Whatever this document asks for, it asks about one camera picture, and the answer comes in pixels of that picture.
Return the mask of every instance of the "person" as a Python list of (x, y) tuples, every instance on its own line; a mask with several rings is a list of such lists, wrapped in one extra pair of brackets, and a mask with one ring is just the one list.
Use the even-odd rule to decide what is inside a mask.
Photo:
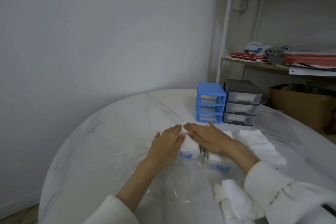
[[(262, 208), (270, 224), (336, 223), (332, 214), (336, 205), (333, 192), (282, 174), (211, 122), (209, 126), (187, 123), (184, 128), (205, 149), (227, 155), (247, 174), (244, 188)], [(146, 158), (122, 189), (115, 197), (108, 195), (84, 224), (138, 223), (134, 212), (155, 175), (175, 161), (185, 137), (180, 132), (181, 125), (176, 125), (157, 133)]]

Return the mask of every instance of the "brown cardboard box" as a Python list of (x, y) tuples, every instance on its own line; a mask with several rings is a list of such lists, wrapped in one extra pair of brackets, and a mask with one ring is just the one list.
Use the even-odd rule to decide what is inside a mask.
[[(336, 92), (325, 90), (324, 95), (289, 91), (278, 85), (269, 89), (269, 106), (302, 122), (317, 132), (322, 132), (331, 121), (336, 107)], [(297, 85), (304, 91), (305, 85)]]

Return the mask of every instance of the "forearm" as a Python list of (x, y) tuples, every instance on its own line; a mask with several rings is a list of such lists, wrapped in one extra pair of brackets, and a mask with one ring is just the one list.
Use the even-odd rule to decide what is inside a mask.
[(134, 213), (158, 171), (159, 169), (154, 162), (144, 159), (139, 163), (116, 197)]
[(224, 154), (246, 174), (260, 161), (245, 145), (236, 140), (225, 146)]

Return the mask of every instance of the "white sweatshirt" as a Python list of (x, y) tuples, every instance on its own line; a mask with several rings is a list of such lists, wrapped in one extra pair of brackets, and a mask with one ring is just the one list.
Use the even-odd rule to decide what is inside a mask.
[[(265, 162), (256, 163), (247, 174), (244, 188), (263, 209), (269, 224), (333, 224), (336, 218), (321, 207), (336, 209), (336, 194), (320, 186), (297, 182)], [(138, 224), (134, 214), (114, 196), (84, 224)]]

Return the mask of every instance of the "blue handle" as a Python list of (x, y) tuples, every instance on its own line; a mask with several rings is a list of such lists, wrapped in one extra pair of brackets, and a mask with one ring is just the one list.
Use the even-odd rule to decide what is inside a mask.
[(189, 156), (183, 156), (182, 152), (180, 152), (180, 156), (183, 157), (183, 158), (187, 158), (187, 159), (190, 159), (192, 154), (189, 154)]
[(231, 167), (227, 167), (227, 168), (220, 167), (218, 164), (216, 165), (216, 167), (220, 171), (229, 171), (231, 169)]

